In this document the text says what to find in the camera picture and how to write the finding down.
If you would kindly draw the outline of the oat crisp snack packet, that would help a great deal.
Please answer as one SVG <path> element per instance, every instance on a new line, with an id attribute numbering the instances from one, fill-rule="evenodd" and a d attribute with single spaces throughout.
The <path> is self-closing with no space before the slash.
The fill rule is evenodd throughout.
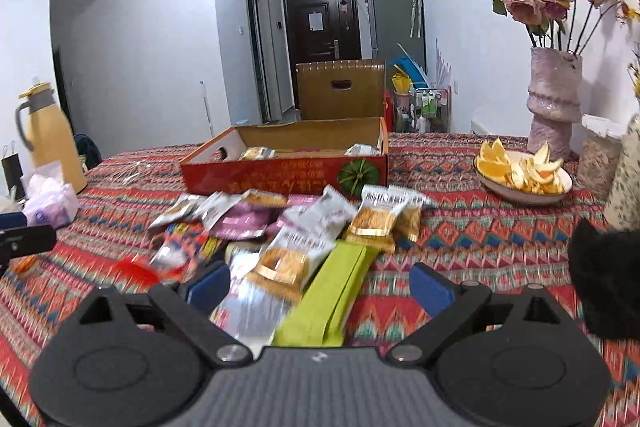
<path id="1" fill-rule="evenodd" d="M 284 227 L 245 278 L 274 297 L 299 303 L 314 272 L 335 246 L 322 236 Z"/>

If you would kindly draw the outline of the white grey snack packet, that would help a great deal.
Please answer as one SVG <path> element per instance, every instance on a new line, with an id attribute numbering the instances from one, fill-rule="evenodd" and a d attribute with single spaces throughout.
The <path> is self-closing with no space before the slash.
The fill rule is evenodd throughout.
<path id="1" fill-rule="evenodd" d="M 311 235 L 335 241 L 346 225 L 352 222 L 356 208 L 333 186 L 327 185 L 322 195 L 311 205 L 301 210 L 285 210 L 283 220 L 286 225 Z"/>

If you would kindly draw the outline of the patterned red tablecloth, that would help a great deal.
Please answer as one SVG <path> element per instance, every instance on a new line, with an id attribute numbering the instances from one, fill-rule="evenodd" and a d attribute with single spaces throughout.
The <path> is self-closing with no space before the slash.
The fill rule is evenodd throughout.
<path id="1" fill-rule="evenodd" d="M 456 282 L 479 281 L 495 291 L 546 285 L 574 317 L 582 305 L 570 285 L 567 242 L 582 219 L 603 228 L 603 202 L 575 187 L 551 207 L 515 207 L 486 190 L 474 158 L 472 134 L 395 134 L 390 139 L 390 182 L 421 191 L 436 202 L 422 218 L 416 243 L 376 260 L 346 325 L 355 346 L 386 350 L 425 323 L 409 295 L 408 272 L 423 262 Z M 183 192 L 184 145 L 134 150 L 105 159 L 90 171 L 73 224 L 58 243 L 22 275 L 1 280 L 1 410 L 14 426 L 35 426 L 39 415 L 28 375 L 42 346 L 79 301 L 98 284 L 123 291 L 140 285 L 117 271 L 119 260 L 150 257 L 149 223 Z"/>

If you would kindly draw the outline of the golden cracker snack packet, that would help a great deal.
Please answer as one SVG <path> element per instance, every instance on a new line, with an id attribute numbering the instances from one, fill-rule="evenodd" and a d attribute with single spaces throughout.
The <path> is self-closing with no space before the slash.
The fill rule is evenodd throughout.
<path id="1" fill-rule="evenodd" d="M 381 185 L 365 185 L 361 204 L 343 239 L 393 254 L 396 249 L 393 229 L 407 207 L 408 196 Z"/>

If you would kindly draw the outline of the yellow thermos jug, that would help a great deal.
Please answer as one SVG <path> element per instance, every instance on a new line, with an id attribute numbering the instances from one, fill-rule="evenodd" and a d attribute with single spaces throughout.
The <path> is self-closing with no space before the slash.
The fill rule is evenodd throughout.
<path id="1" fill-rule="evenodd" d="M 40 82 L 20 95 L 21 104 L 14 119 L 18 136 L 32 158 L 32 165 L 42 167 L 58 161 L 64 181 L 76 193 L 84 191 L 87 179 L 75 144 L 72 128 L 55 102 L 50 82 Z"/>

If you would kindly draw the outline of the green long snack pack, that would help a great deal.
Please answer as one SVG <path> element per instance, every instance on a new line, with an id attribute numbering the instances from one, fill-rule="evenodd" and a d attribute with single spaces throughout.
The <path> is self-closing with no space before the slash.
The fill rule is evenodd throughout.
<path id="1" fill-rule="evenodd" d="M 370 246 L 338 241 L 298 306 L 277 327 L 271 346 L 342 347 L 350 311 L 379 253 Z"/>

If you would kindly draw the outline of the plate of orange peels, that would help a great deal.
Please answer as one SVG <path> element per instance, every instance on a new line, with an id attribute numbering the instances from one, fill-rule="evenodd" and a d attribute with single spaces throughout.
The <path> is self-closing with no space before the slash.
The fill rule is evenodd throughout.
<path id="1" fill-rule="evenodd" d="M 474 169 L 480 183 L 507 202 L 549 206 L 573 190 L 564 160 L 552 160 L 551 152 L 547 142 L 531 154 L 507 150 L 499 139 L 484 141 L 474 158 Z"/>

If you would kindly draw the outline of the red cardboard snack box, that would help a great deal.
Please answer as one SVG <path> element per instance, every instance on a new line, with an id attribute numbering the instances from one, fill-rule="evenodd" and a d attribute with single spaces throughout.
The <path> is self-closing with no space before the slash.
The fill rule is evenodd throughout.
<path id="1" fill-rule="evenodd" d="M 241 194 L 250 188 L 349 199 L 387 183 L 388 132 L 382 118 L 306 120 L 227 129 L 179 161 L 189 192 Z"/>

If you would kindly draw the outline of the speckled slim vase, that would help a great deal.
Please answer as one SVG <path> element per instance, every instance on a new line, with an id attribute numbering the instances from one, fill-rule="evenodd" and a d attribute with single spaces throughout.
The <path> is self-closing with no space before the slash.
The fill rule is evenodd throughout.
<path id="1" fill-rule="evenodd" d="M 623 148 L 604 208 L 608 225 L 615 230 L 638 230 L 640 191 L 640 121 L 635 113 L 623 136 Z"/>

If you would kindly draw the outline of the metal storage rack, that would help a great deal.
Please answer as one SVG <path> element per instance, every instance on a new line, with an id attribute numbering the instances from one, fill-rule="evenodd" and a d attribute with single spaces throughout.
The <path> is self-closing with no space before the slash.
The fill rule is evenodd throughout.
<path id="1" fill-rule="evenodd" d="M 414 89 L 394 92 L 395 132 L 448 133 L 450 131 L 451 88 Z"/>

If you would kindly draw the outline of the glass jar white lid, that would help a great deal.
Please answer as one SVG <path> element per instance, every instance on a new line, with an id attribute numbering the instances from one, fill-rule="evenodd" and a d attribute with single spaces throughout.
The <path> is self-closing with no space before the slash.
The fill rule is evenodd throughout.
<path id="1" fill-rule="evenodd" d="M 605 200 L 611 192 L 626 130 L 611 119 L 587 114 L 582 116 L 582 129 L 585 140 L 578 162 L 577 182 L 598 199 Z"/>

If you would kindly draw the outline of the pink ceramic vase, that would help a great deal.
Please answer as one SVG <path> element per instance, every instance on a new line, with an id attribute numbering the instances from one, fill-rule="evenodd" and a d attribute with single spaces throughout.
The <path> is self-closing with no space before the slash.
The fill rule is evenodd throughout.
<path id="1" fill-rule="evenodd" d="M 530 50 L 530 83 L 526 107 L 533 115 L 527 150 L 536 153 L 544 144 L 552 160 L 570 157 L 572 129 L 582 118 L 578 88 L 582 59 L 551 48 Z"/>

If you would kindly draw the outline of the brown wooden chair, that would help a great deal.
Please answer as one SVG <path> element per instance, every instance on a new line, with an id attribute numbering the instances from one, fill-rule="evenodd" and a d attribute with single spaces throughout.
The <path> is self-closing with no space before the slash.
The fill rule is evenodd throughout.
<path id="1" fill-rule="evenodd" d="M 303 120 L 384 116 L 386 66 L 378 60 L 298 64 L 296 82 Z"/>

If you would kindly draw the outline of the grey refrigerator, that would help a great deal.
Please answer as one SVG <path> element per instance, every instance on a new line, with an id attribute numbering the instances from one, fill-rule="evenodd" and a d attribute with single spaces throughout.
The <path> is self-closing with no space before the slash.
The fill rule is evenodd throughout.
<path id="1" fill-rule="evenodd" d="M 424 29 L 418 14 L 411 18 L 412 0 L 367 0 L 373 60 L 391 61 L 404 51 L 422 68 L 426 66 Z"/>

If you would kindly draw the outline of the dark entrance door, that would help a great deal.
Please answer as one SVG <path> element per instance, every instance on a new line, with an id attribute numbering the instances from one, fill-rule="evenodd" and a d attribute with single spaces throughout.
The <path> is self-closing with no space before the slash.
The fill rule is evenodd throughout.
<path id="1" fill-rule="evenodd" d="M 283 0 L 294 106 L 297 65 L 362 57 L 357 0 Z"/>

